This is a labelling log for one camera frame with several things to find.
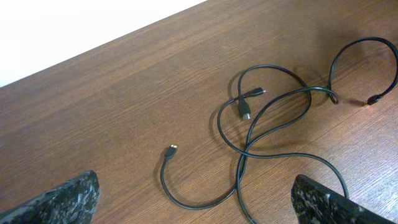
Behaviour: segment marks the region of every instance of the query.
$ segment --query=brown wooden surface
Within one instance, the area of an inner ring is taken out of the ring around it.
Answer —
[[[325,86],[345,44],[365,36],[398,44],[397,11],[393,0],[208,1],[1,88],[0,212],[92,169],[102,189],[94,223],[246,223],[235,195],[202,211],[174,205],[159,180],[165,148],[179,146],[166,170],[178,199],[199,203],[223,194],[239,155],[219,137],[215,114],[236,96],[237,75],[271,63]],[[398,89],[373,106],[353,103],[385,90],[395,69],[384,45],[352,47],[333,82],[342,104],[314,93],[303,120],[253,152],[328,159],[354,202],[398,222]],[[243,91],[258,86],[267,93],[248,100],[253,114],[299,87],[273,70],[243,81]],[[278,103],[255,133],[299,114],[304,104],[303,96]],[[222,123],[243,144],[249,123],[236,107]],[[290,202],[297,174],[342,193],[317,161],[250,159],[243,196],[259,223],[297,222]]]

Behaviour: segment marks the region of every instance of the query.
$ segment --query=black cord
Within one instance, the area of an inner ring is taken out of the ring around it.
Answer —
[[[250,216],[250,214],[249,214],[249,212],[248,212],[248,210],[247,210],[247,208],[246,208],[246,206],[244,204],[244,201],[243,201],[243,198],[242,198],[242,193],[241,193],[241,188],[240,188],[240,183],[241,183],[241,181],[243,179],[243,176],[244,176],[244,173],[245,173],[245,170],[246,170],[246,165],[247,165],[247,162],[248,162],[247,158],[248,157],[252,157],[252,158],[256,158],[256,159],[276,159],[276,158],[295,157],[295,156],[316,159],[316,160],[324,163],[326,166],[328,166],[336,174],[337,178],[339,179],[340,184],[341,184],[341,186],[343,188],[343,192],[344,192],[345,197],[349,198],[348,189],[347,189],[347,186],[346,186],[346,184],[344,182],[344,179],[343,179],[342,175],[338,172],[338,170],[330,162],[328,162],[325,159],[322,159],[319,156],[312,155],[312,154],[307,154],[307,153],[301,153],[301,152],[274,154],[274,155],[258,155],[258,154],[248,153],[248,151],[250,150],[250,148],[253,146],[254,143],[256,143],[258,140],[262,139],[263,137],[267,136],[268,134],[271,134],[271,133],[273,133],[273,132],[275,132],[277,130],[280,130],[282,128],[286,128],[286,127],[294,124],[298,120],[300,120],[307,113],[307,111],[309,110],[309,108],[311,106],[311,101],[312,101],[311,93],[310,93],[311,91],[323,91],[323,92],[327,93],[327,95],[330,97],[330,99],[332,100],[332,102],[334,104],[338,104],[339,101],[340,101],[340,97],[333,90],[331,90],[331,81],[332,81],[332,78],[333,78],[333,73],[335,71],[335,67],[336,67],[336,63],[337,63],[338,57],[348,47],[350,47],[350,46],[352,46],[352,45],[354,45],[354,44],[356,44],[358,42],[365,41],[365,40],[374,40],[374,41],[378,41],[378,42],[382,42],[382,43],[386,44],[392,50],[392,52],[393,52],[393,54],[394,54],[394,56],[396,58],[396,62],[397,62],[397,72],[396,72],[395,79],[392,82],[391,86],[386,91],[384,91],[383,93],[370,97],[368,99],[367,104],[368,105],[372,105],[372,104],[376,103],[378,100],[380,100],[381,97],[383,97],[384,95],[389,93],[395,87],[395,85],[397,84],[397,81],[398,81],[398,51],[397,51],[396,47],[391,42],[389,42],[386,39],[379,38],[379,37],[366,37],[366,38],[354,41],[354,42],[346,45],[345,47],[343,47],[339,51],[339,53],[337,54],[335,59],[333,60],[332,66],[330,68],[329,80],[328,80],[327,88],[317,87],[317,86],[308,87],[305,84],[305,82],[299,76],[297,76],[295,73],[293,73],[293,72],[291,72],[291,71],[289,71],[289,70],[287,70],[285,68],[276,66],[276,65],[256,65],[256,66],[250,67],[250,68],[246,69],[241,74],[241,76],[239,77],[239,80],[238,80],[238,97],[226,102],[221,107],[221,109],[219,110],[218,115],[217,115],[217,128],[218,128],[218,131],[219,131],[221,137],[223,138],[223,140],[225,141],[225,143],[229,147],[231,147],[232,149],[234,149],[236,152],[240,153],[240,155],[241,155],[241,157],[239,158],[239,161],[238,161],[238,166],[236,168],[235,184],[224,195],[222,195],[218,199],[216,199],[216,200],[214,200],[214,201],[212,201],[210,203],[206,203],[204,205],[196,205],[196,206],[194,206],[194,205],[187,205],[187,204],[184,204],[182,202],[179,202],[176,198],[173,197],[173,195],[168,190],[168,188],[166,186],[166,183],[165,183],[165,179],[164,179],[164,170],[165,170],[166,164],[169,161],[169,159],[171,159],[173,157],[173,155],[177,151],[177,147],[174,146],[174,145],[171,145],[168,148],[168,150],[167,150],[167,152],[165,154],[165,159],[164,159],[161,171],[160,171],[160,181],[161,181],[163,189],[164,189],[165,193],[167,194],[167,196],[169,197],[169,199],[171,199],[171,201],[173,201],[178,206],[181,206],[183,208],[191,209],[191,210],[201,210],[201,209],[211,208],[211,207],[219,205],[220,203],[224,202],[227,198],[229,198],[235,191],[237,191],[239,204],[240,204],[240,206],[242,208],[242,211],[244,212],[245,216],[248,218],[248,220],[251,223],[256,223],[254,221],[254,219]],[[277,98],[271,100],[268,104],[266,104],[262,108],[262,110],[260,110],[260,112],[257,114],[257,116],[254,118],[254,120],[253,120],[253,122],[252,122],[252,124],[251,124],[251,126],[249,128],[248,134],[246,136],[245,148],[243,150],[240,150],[238,147],[233,145],[228,140],[228,138],[224,135],[224,132],[223,132],[223,130],[221,128],[221,115],[223,113],[223,110],[227,106],[229,106],[230,104],[234,103],[235,101],[239,101],[239,112],[240,112],[241,116],[244,119],[249,119],[250,118],[249,105],[245,102],[244,99],[249,98],[249,97],[259,96],[259,95],[263,94],[264,91],[261,88],[256,88],[256,89],[251,90],[251,91],[249,91],[249,92],[247,92],[245,94],[242,94],[241,93],[241,81],[243,79],[243,76],[245,76],[245,74],[247,74],[247,72],[249,72],[251,70],[254,70],[254,69],[258,69],[258,68],[273,68],[273,69],[276,69],[276,70],[280,70],[280,71],[290,75],[291,77],[295,78],[296,81],[298,81],[303,86],[303,88],[300,88],[300,89],[294,90],[294,91],[290,91],[288,93],[280,95]],[[254,130],[254,127],[256,126],[259,118],[265,113],[266,109],[268,109],[275,102],[277,102],[277,101],[279,101],[279,100],[281,100],[283,98],[286,98],[288,96],[292,96],[292,95],[298,94],[298,93],[305,93],[306,96],[307,96],[307,105],[306,105],[305,109],[303,110],[303,112],[300,115],[298,115],[296,118],[292,119],[291,121],[286,122],[284,124],[281,124],[280,126],[278,126],[276,128],[269,129],[269,130],[263,132],[262,134],[259,134],[258,136],[254,137],[252,139],[251,135],[252,135],[252,132]]]

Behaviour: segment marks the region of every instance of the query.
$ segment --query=black cable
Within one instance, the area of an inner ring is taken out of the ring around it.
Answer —
[[[165,170],[166,164],[169,161],[169,159],[171,159],[173,157],[173,155],[175,154],[175,152],[177,150],[176,146],[171,145],[168,148],[168,150],[167,150],[167,152],[165,154],[165,159],[164,159],[161,171],[160,171],[160,181],[161,181],[163,189],[164,189],[165,193],[167,194],[167,196],[169,197],[169,199],[171,199],[171,201],[173,201],[174,203],[176,203],[177,205],[179,205],[179,206],[181,206],[183,208],[187,208],[187,209],[191,209],[191,210],[201,210],[201,209],[211,208],[211,207],[219,205],[220,203],[224,202],[227,198],[229,198],[235,191],[237,191],[239,204],[240,204],[240,206],[242,208],[242,211],[244,212],[245,216],[248,218],[248,220],[251,223],[256,223],[254,221],[254,219],[250,216],[250,214],[249,214],[249,212],[248,212],[248,210],[247,210],[247,208],[246,208],[246,206],[244,204],[244,201],[243,201],[243,198],[242,198],[241,189],[240,189],[240,182],[242,181],[243,176],[244,176],[244,172],[246,170],[247,158],[248,157],[252,157],[252,158],[256,158],[256,159],[275,159],[275,158],[295,157],[295,156],[308,157],[308,158],[311,158],[311,159],[316,159],[316,160],[324,163],[326,166],[328,166],[336,174],[337,178],[339,179],[339,181],[341,183],[341,186],[343,188],[343,192],[344,192],[345,197],[349,198],[348,189],[347,189],[347,186],[346,186],[346,184],[344,182],[344,179],[343,179],[342,175],[338,172],[338,170],[331,163],[329,163],[325,159],[322,159],[321,157],[318,157],[318,156],[312,155],[312,154],[301,153],[301,152],[274,154],[274,155],[258,155],[258,154],[248,153],[248,151],[253,146],[253,144],[256,143],[258,140],[260,140],[261,138],[263,138],[263,137],[267,136],[268,134],[271,134],[271,133],[273,133],[273,132],[275,132],[277,130],[280,130],[282,128],[286,128],[286,127],[294,124],[295,122],[297,122],[299,119],[301,119],[307,113],[307,111],[309,110],[309,108],[311,106],[311,100],[312,99],[311,99],[310,91],[323,91],[323,92],[327,93],[327,95],[330,97],[330,99],[332,100],[332,102],[334,104],[338,104],[339,101],[340,101],[340,97],[334,91],[331,90],[331,80],[333,78],[333,73],[335,71],[335,66],[336,66],[338,57],[348,47],[350,47],[350,46],[352,46],[352,45],[354,45],[354,44],[356,44],[358,42],[365,41],[365,40],[375,40],[375,41],[382,42],[382,43],[386,44],[392,50],[392,52],[393,52],[393,54],[394,54],[394,56],[396,58],[396,62],[397,62],[397,72],[396,72],[395,79],[392,82],[391,86],[386,91],[384,91],[383,93],[370,97],[368,99],[368,104],[369,105],[374,104],[381,97],[383,97],[384,95],[389,93],[395,87],[395,85],[397,84],[397,81],[398,81],[398,51],[397,51],[396,47],[391,42],[389,42],[386,39],[379,38],[379,37],[366,37],[366,38],[354,41],[354,42],[346,45],[345,47],[343,47],[339,51],[339,53],[337,54],[335,59],[333,60],[333,63],[332,63],[331,69],[330,69],[330,73],[329,73],[329,81],[328,81],[327,88],[317,87],[317,86],[308,87],[305,84],[305,82],[299,76],[297,76],[295,73],[293,73],[293,72],[291,72],[291,71],[289,71],[289,70],[287,70],[285,68],[276,66],[276,65],[256,65],[256,66],[250,67],[250,68],[246,69],[241,74],[241,76],[239,77],[239,80],[238,80],[238,97],[226,102],[221,107],[221,109],[219,110],[218,115],[217,115],[217,128],[218,128],[218,131],[219,131],[221,137],[223,138],[223,140],[225,141],[225,143],[229,147],[231,147],[232,149],[234,149],[236,152],[240,153],[240,155],[241,155],[241,157],[239,158],[239,161],[238,161],[238,166],[236,168],[235,184],[224,195],[220,196],[215,201],[210,202],[210,203],[206,203],[204,205],[196,205],[196,206],[194,206],[194,205],[187,205],[187,204],[184,204],[182,202],[179,202],[176,198],[174,198],[172,196],[172,194],[168,190],[168,188],[167,188],[167,186],[165,184],[165,179],[164,179],[164,170]],[[260,110],[260,112],[257,114],[256,118],[253,120],[253,122],[252,122],[252,124],[251,124],[251,126],[249,128],[248,134],[246,136],[245,148],[243,150],[240,150],[239,148],[234,146],[228,140],[228,138],[224,135],[224,132],[223,132],[223,130],[221,128],[221,115],[222,115],[223,110],[227,106],[229,106],[230,104],[234,103],[235,101],[239,101],[239,104],[238,104],[239,105],[239,113],[241,114],[243,119],[249,119],[250,118],[250,108],[249,108],[249,105],[245,102],[244,99],[249,98],[249,97],[259,96],[259,95],[263,94],[264,91],[261,88],[256,88],[256,89],[251,90],[251,91],[249,91],[249,92],[247,92],[245,94],[242,94],[241,93],[241,81],[243,79],[243,76],[245,76],[245,74],[247,74],[247,72],[249,72],[251,70],[254,70],[254,69],[258,69],[258,68],[273,68],[273,69],[276,69],[276,70],[280,70],[280,71],[282,71],[284,73],[287,73],[291,77],[295,78],[303,86],[303,88],[300,88],[300,89],[294,90],[294,91],[290,91],[288,93],[284,93],[283,95],[278,96],[277,98],[271,100],[268,104],[266,104],[262,108],[262,110]],[[281,99],[286,98],[288,96],[295,95],[297,93],[306,93],[306,96],[307,96],[307,106],[305,107],[303,112],[300,115],[298,115],[296,118],[294,118],[293,120],[291,120],[291,121],[289,121],[287,123],[281,124],[280,126],[278,126],[276,128],[272,128],[270,130],[267,130],[267,131],[263,132],[262,134],[254,137],[253,140],[251,140],[252,139],[251,135],[252,135],[252,132],[254,130],[254,127],[256,126],[259,118],[265,113],[266,109],[268,109],[272,104],[274,104],[278,100],[281,100]]]

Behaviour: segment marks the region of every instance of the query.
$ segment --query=wood grain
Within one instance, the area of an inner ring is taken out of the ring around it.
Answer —
[[[360,37],[398,45],[397,1],[207,1],[0,89],[0,212],[92,169],[102,194],[93,223],[246,223],[236,196],[202,211],[174,205],[159,180],[165,148],[179,145],[166,170],[179,200],[210,201],[234,181],[239,155],[219,137],[215,114],[236,96],[237,75],[271,63],[325,86],[333,57]],[[253,152],[306,152],[328,159],[351,199],[398,222],[398,90],[389,49],[360,43],[338,63],[340,105],[314,93],[306,117],[259,141]],[[243,89],[262,86],[253,113],[299,86],[272,70],[254,71]],[[254,134],[300,113],[295,96],[270,108]],[[244,142],[249,123],[226,110],[225,133]],[[259,223],[297,223],[290,189],[305,174],[342,193],[311,159],[249,159],[242,183]]]

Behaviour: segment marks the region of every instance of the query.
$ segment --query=cable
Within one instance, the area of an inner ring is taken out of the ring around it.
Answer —
[[[250,221],[250,223],[256,223],[254,221],[254,219],[250,216],[250,214],[246,208],[246,205],[244,204],[244,200],[243,200],[241,188],[240,188],[240,183],[243,179],[243,176],[244,176],[244,173],[246,170],[248,157],[256,158],[256,159],[276,159],[276,158],[283,158],[283,157],[307,157],[307,158],[311,158],[311,159],[316,159],[316,160],[324,163],[324,165],[328,166],[336,174],[336,176],[337,176],[338,180],[340,181],[340,184],[343,188],[344,196],[346,198],[349,198],[348,188],[344,182],[343,176],[338,172],[338,170],[330,162],[328,162],[327,160],[325,160],[319,156],[316,156],[313,154],[301,153],[301,152],[274,154],[274,155],[258,155],[258,154],[248,153],[248,151],[256,142],[258,142],[258,140],[262,139],[263,137],[265,137],[273,132],[276,132],[282,128],[286,128],[286,127],[296,123],[298,120],[300,120],[311,107],[311,102],[312,102],[312,97],[311,97],[311,93],[310,93],[311,91],[323,91],[330,97],[330,100],[334,104],[338,104],[340,102],[340,97],[337,95],[337,93],[335,93],[331,89],[331,81],[333,78],[337,60],[338,60],[339,56],[344,52],[344,50],[346,50],[348,47],[350,47],[356,43],[366,41],[366,40],[374,40],[374,41],[378,41],[378,42],[382,42],[382,43],[386,44],[392,50],[392,52],[396,58],[396,62],[397,62],[396,76],[395,76],[394,81],[392,82],[391,86],[383,93],[370,97],[368,99],[367,105],[372,105],[372,104],[376,103],[377,101],[379,101],[383,96],[385,96],[387,93],[389,93],[395,87],[395,85],[397,84],[397,81],[398,81],[398,51],[397,51],[396,47],[391,42],[389,42],[386,39],[380,38],[380,37],[365,37],[363,39],[356,40],[356,41],[346,45],[345,47],[343,47],[338,52],[337,56],[335,57],[332,65],[331,65],[327,88],[319,87],[319,86],[308,87],[305,84],[305,82],[298,75],[296,75],[295,73],[291,72],[290,70],[288,70],[286,68],[282,68],[277,65],[256,65],[256,66],[250,67],[250,68],[246,69],[245,71],[243,71],[243,73],[239,77],[238,97],[227,101],[221,107],[221,109],[219,110],[218,115],[217,115],[217,128],[218,128],[218,131],[219,131],[221,137],[223,138],[223,140],[229,147],[231,147],[233,150],[240,153],[240,155],[241,155],[241,157],[239,158],[239,161],[238,161],[237,168],[236,168],[235,184],[225,194],[223,194],[222,196],[218,197],[217,199],[215,199],[214,201],[212,201],[210,203],[205,203],[203,205],[187,205],[187,204],[184,204],[184,203],[178,201],[175,197],[173,197],[173,195],[168,190],[166,183],[165,183],[165,178],[164,178],[164,172],[165,172],[167,162],[177,152],[177,146],[171,145],[165,153],[165,159],[162,164],[162,168],[160,170],[160,181],[162,183],[162,187],[163,187],[166,195],[168,196],[168,198],[171,199],[171,201],[176,203],[178,206],[181,206],[183,208],[190,209],[190,210],[201,210],[201,209],[215,207],[215,206],[221,204],[226,199],[228,199],[230,196],[232,196],[232,194],[234,194],[236,191],[237,195],[238,195],[238,199],[239,199],[239,204],[240,204],[242,211],[244,212],[246,218]],[[257,116],[254,118],[253,122],[251,123],[248,134],[246,136],[245,147],[243,150],[240,150],[238,147],[236,147],[234,144],[232,144],[228,140],[228,138],[225,136],[225,134],[222,130],[222,127],[221,127],[221,115],[227,106],[229,106],[230,104],[232,104],[236,101],[239,101],[239,103],[238,103],[239,114],[241,115],[242,119],[250,119],[250,113],[251,113],[250,107],[246,103],[245,99],[250,98],[250,97],[259,96],[259,95],[263,94],[265,91],[262,88],[256,88],[256,89],[253,89],[245,94],[242,94],[241,93],[241,82],[242,82],[243,76],[245,76],[245,74],[247,74],[251,70],[258,69],[258,68],[272,68],[272,69],[280,70],[280,71],[290,75],[291,77],[293,77],[296,81],[298,81],[302,85],[302,88],[300,88],[298,90],[290,91],[288,93],[284,93],[283,95],[280,95],[280,96],[274,98],[273,100],[271,100],[270,102],[268,102],[262,108],[262,110],[260,110],[260,112],[257,114]],[[307,96],[307,105],[306,105],[305,109],[303,110],[303,112],[300,115],[298,115],[296,118],[292,119],[291,121],[281,124],[280,126],[278,126],[276,128],[269,129],[269,130],[259,134],[258,136],[253,137],[253,139],[252,139],[252,132],[254,130],[254,127],[256,126],[257,122],[259,121],[259,118],[266,112],[266,110],[271,105],[273,105],[275,102],[277,102],[283,98],[286,98],[288,96],[296,95],[298,93],[304,93]]]

